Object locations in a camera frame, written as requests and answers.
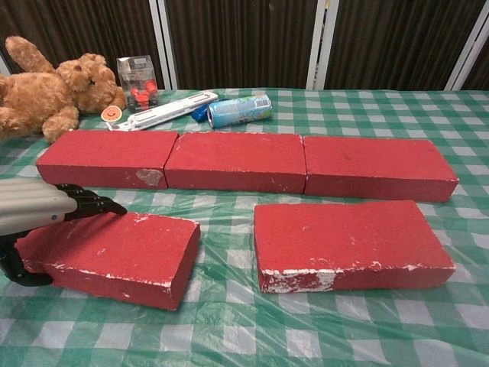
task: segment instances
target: foam block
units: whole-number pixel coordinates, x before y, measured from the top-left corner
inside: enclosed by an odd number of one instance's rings
[[[306,195],[445,202],[458,178],[429,140],[304,137]]]
[[[302,193],[306,164],[295,134],[196,132],[181,135],[165,166],[179,189]]]
[[[176,310],[199,237],[188,219],[108,213],[35,229],[17,248],[28,269],[59,287]]]
[[[263,292],[435,287],[455,270],[410,200],[258,205],[254,234]]]
[[[164,165],[176,132],[75,130],[63,134],[37,160],[49,184],[166,189]]]

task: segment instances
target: white wall trim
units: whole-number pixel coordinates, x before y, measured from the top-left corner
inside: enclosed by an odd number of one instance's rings
[[[5,76],[9,76],[11,74],[1,51],[0,51],[0,74]]]
[[[178,81],[176,79],[175,59],[173,58],[173,45],[171,42],[170,26],[168,25],[167,7],[165,0],[158,0],[158,8],[160,9],[160,22],[163,28],[163,37],[165,41],[165,50],[167,51],[167,63],[170,70],[170,81],[172,89],[178,89]]]
[[[324,24],[324,34],[322,36],[321,54],[319,55],[318,75],[314,89],[324,89],[326,73],[328,72],[329,54],[335,33],[336,15],[338,14],[340,0],[331,0],[328,11],[326,12],[326,22]]]
[[[471,33],[468,35],[465,46],[449,77],[449,81],[446,83],[445,90],[460,90],[464,85],[489,35],[488,16],[489,0],[486,0]]]
[[[160,57],[161,73],[163,74],[164,89],[172,89],[170,82],[170,72],[167,66],[167,55],[163,41],[163,34],[160,26],[160,15],[158,14],[157,0],[148,0],[151,10],[151,19],[153,21],[154,36],[156,37],[156,45],[158,55]]]
[[[326,0],[318,0],[316,18],[314,20],[313,40],[311,42],[311,55],[309,57],[309,69],[307,71],[306,88],[314,87],[314,76],[316,75],[316,64],[318,60],[319,44],[322,35],[322,20],[324,19]]]

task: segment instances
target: soda can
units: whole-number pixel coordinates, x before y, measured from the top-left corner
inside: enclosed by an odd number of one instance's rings
[[[213,102],[207,109],[212,128],[266,119],[272,115],[272,102],[266,94]]]

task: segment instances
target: brown curtain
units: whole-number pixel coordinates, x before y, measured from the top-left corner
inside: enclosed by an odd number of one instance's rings
[[[117,57],[149,54],[164,87],[147,0],[1,0],[0,48],[11,70],[20,72],[5,51],[5,38],[20,35],[36,44],[56,67],[85,52],[105,56],[117,76]]]
[[[445,88],[484,2],[341,0],[325,88]]]
[[[489,38],[482,47],[462,89],[489,89]]]
[[[316,0],[167,0],[179,88],[306,86]]]

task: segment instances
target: green checkered tablecloth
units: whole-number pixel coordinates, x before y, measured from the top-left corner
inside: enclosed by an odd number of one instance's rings
[[[217,92],[235,98],[262,91]],[[436,144],[461,183],[448,203],[419,208],[456,263],[449,281],[426,290],[262,294],[253,250],[256,204],[361,200],[101,189],[131,211],[201,223],[200,252],[180,309],[18,287],[0,276],[1,366],[489,365],[489,92],[265,91],[274,104],[272,120],[227,130],[429,138]],[[190,94],[165,92],[162,98]],[[92,116],[81,128],[104,125]],[[209,125],[185,116],[157,129]],[[47,146],[37,136],[4,142],[0,176],[37,177],[34,162]]]

